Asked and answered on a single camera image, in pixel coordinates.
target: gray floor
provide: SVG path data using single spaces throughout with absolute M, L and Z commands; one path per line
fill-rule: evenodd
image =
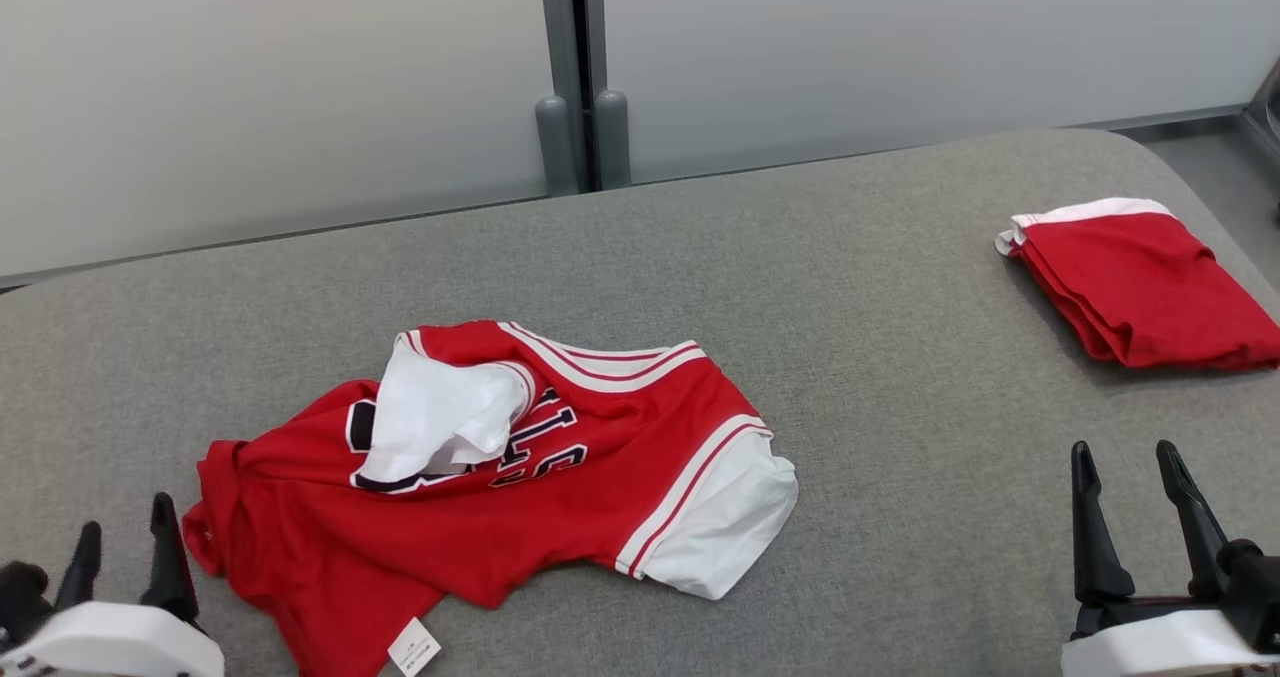
M 1120 134 L 1156 152 L 1207 203 L 1235 242 L 1280 289 L 1280 163 L 1239 118 L 1139 127 Z M 1146 197 L 1160 198 L 1160 195 Z

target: red stripe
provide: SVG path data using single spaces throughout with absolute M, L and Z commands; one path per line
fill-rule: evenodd
M 650 363 L 649 367 L 645 367 L 644 370 L 640 370 L 639 372 L 631 372 L 631 375 L 602 375 L 602 372 L 591 372 L 590 370 L 582 367 L 581 363 L 573 362 L 571 358 L 567 357 L 567 354 L 564 354 L 563 352 L 561 352 L 561 349 L 556 348 L 556 346 L 549 344 L 548 340 L 544 340 L 543 338 L 539 338 L 539 335 L 535 335 L 531 331 L 525 331 L 524 328 L 521 328 L 518 325 L 515 325 L 515 323 L 512 323 L 511 329 L 513 329 L 516 331 L 520 331 L 521 335 L 526 335 L 526 338 L 529 338 L 531 340 L 535 340 L 538 344 L 544 346 L 548 349 L 552 349 L 553 354 L 557 354 L 557 357 L 562 358 L 564 361 L 564 363 L 567 363 L 570 367 L 572 367 L 572 369 L 575 369 L 575 370 L 577 370 L 580 372 L 584 372 L 584 375 L 586 375 L 589 378 L 595 378 L 596 380 L 608 380 L 608 381 L 627 381 L 627 380 L 635 380 L 635 378 L 643 378 L 643 376 L 648 375 L 649 372 L 653 372 L 654 370 L 658 370 L 658 367 L 662 367 L 663 363 L 671 362 L 676 357 L 680 357 L 681 354 L 684 354 L 686 352 L 691 352 L 691 349 L 698 349 L 696 344 L 685 346 L 685 348 L 677 349 L 676 352 L 667 353 L 667 356 L 663 357 L 662 360 L 659 360 L 658 362 Z
M 413 344 L 413 331 L 417 333 L 417 339 L 420 339 L 420 340 L 422 339 L 421 330 L 404 331 L 404 339 L 408 340 L 408 348 L 411 348 L 416 354 L 421 354 L 422 357 L 426 357 L 426 344 L 422 344 L 422 348 L 417 349 L 416 344 Z
M 524 331 L 524 334 L 536 338 L 538 335 L 531 334 L 522 326 L 516 325 L 516 323 L 508 323 L 512 328 Z M 607 352 L 590 352 L 589 349 L 572 348 L 572 346 L 561 346 L 562 352 L 572 354 L 573 357 L 581 357 L 582 360 L 600 360 L 604 362 L 631 362 L 635 360 L 653 360 L 654 357 L 660 357 L 667 349 L 636 349 L 636 354 L 617 354 Z
M 709 463 L 712 463 L 712 461 L 716 459 L 716 456 L 719 454 L 719 450 L 724 449 L 724 445 L 727 445 L 733 439 L 733 436 L 737 436 L 739 433 L 746 430 L 746 427 L 755 427 L 756 430 L 759 430 L 760 426 L 742 425 L 741 427 L 737 427 L 737 430 L 733 430 L 727 436 L 724 436 L 724 439 L 721 440 L 721 444 L 716 445 L 716 449 L 713 449 L 712 453 L 707 456 L 707 459 L 704 459 L 703 466 L 698 468 L 698 474 L 694 475 L 694 479 L 689 481 L 689 486 L 685 488 L 685 494 L 681 495 L 680 500 L 677 500 L 676 503 L 676 509 L 671 511 L 671 514 L 667 516 L 667 521 L 663 522 L 662 526 L 659 526 L 657 530 L 654 530 L 653 535 L 649 535 L 649 539 L 645 540 L 644 546 L 641 546 L 640 552 L 636 553 L 636 558 L 631 563 L 631 569 L 627 571 L 627 576 L 630 577 L 636 576 L 636 568 L 640 567 L 641 562 L 644 562 L 644 553 L 649 552 L 649 546 L 653 545 L 653 541 L 658 539 L 658 535 L 660 535 L 663 530 L 666 530 L 667 526 L 671 525 L 671 522 L 676 518 L 676 516 L 680 514 L 680 508 L 685 506 L 685 502 L 686 499 L 689 499 L 689 495 L 694 493 L 694 488 L 698 486 L 698 481 L 701 480 L 703 472 L 707 471 Z

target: jersey lettering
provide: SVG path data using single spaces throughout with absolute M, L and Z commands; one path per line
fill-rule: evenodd
M 515 485 L 516 482 L 524 482 L 525 480 L 538 480 L 539 477 L 545 477 L 549 472 L 554 472 L 558 468 L 577 467 L 586 459 L 586 445 L 572 445 L 571 448 L 562 449 L 556 454 L 541 459 L 538 463 L 538 468 L 534 470 L 534 476 L 525 476 L 525 467 L 517 468 L 511 475 L 504 477 L 498 477 L 497 480 L 489 482 L 490 488 L 506 488 L 507 485 Z
M 538 403 L 534 406 L 535 410 L 544 407 L 554 407 L 554 404 L 561 403 L 559 395 L 556 390 L 548 386 L 547 392 L 540 395 Z M 367 453 L 374 444 L 374 416 L 376 413 L 378 404 L 371 399 L 361 399 L 352 403 L 347 411 L 347 447 L 352 453 L 364 454 Z M 563 404 L 556 410 L 556 413 L 547 418 L 540 418 L 539 422 L 521 427 L 520 431 L 512 434 L 507 439 L 507 449 L 503 452 L 502 458 L 498 462 L 498 470 L 515 467 L 529 459 L 531 452 L 529 449 L 530 442 L 536 439 L 536 436 L 543 436 L 552 430 L 558 430 L 558 427 L 567 427 L 570 425 L 576 425 L 577 415 L 573 408 Z M 571 445 L 570 448 L 562 449 L 556 454 L 549 454 L 548 457 L 540 459 L 536 468 L 530 472 L 529 468 L 521 467 L 515 472 L 498 477 L 489 482 L 490 488 L 503 488 L 507 485 L 515 485 L 516 482 L 524 482 L 525 480 L 536 480 L 539 477 L 545 477 L 549 472 L 556 472 L 558 468 L 570 468 L 582 463 L 586 459 L 586 445 Z M 429 488 L 433 485 L 439 485 L 440 482 L 447 482 L 449 480 L 462 477 L 475 472 L 474 465 L 467 465 L 462 472 L 457 475 L 411 475 L 403 477 L 403 480 L 397 480 L 394 482 L 376 482 L 356 472 L 351 476 L 351 485 L 360 488 L 362 490 L 371 490 L 376 493 L 387 494 L 403 494 L 420 488 Z
M 559 402 L 561 399 L 559 395 L 556 394 L 556 390 L 548 389 L 545 393 L 543 393 L 541 398 L 539 398 L 538 404 L 535 404 L 534 408 L 540 410 L 548 407 L 549 404 L 557 404 Z M 571 407 L 564 404 L 564 407 L 562 407 L 557 413 L 554 413 L 554 416 L 544 418 L 536 425 L 529 425 L 526 427 L 522 427 L 522 430 L 508 436 L 507 449 L 502 453 L 502 462 L 498 463 L 498 471 L 500 472 L 503 471 L 503 468 L 515 467 L 521 462 L 524 462 L 525 459 L 529 459 L 529 450 L 521 449 L 521 445 L 524 443 L 535 439 L 535 436 L 543 436 L 552 430 L 557 430 L 558 427 L 567 427 L 570 425 L 575 425 L 576 422 L 577 422 L 577 415 L 573 413 L 573 410 Z

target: jersey armhole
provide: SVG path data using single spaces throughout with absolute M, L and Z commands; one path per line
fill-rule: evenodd
M 795 507 L 795 467 L 773 457 L 772 436 L 759 417 L 727 418 L 627 539 L 614 569 L 707 599 L 723 596 Z

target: white label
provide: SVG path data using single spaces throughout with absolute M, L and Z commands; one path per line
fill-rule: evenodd
M 387 649 L 387 654 L 392 655 L 392 662 L 401 668 L 404 677 L 413 677 L 431 662 L 431 658 L 440 654 L 440 642 L 436 642 L 426 627 L 422 627 L 422 622 L 415 617 L 401 630 L 399 637 L 396 637 Z

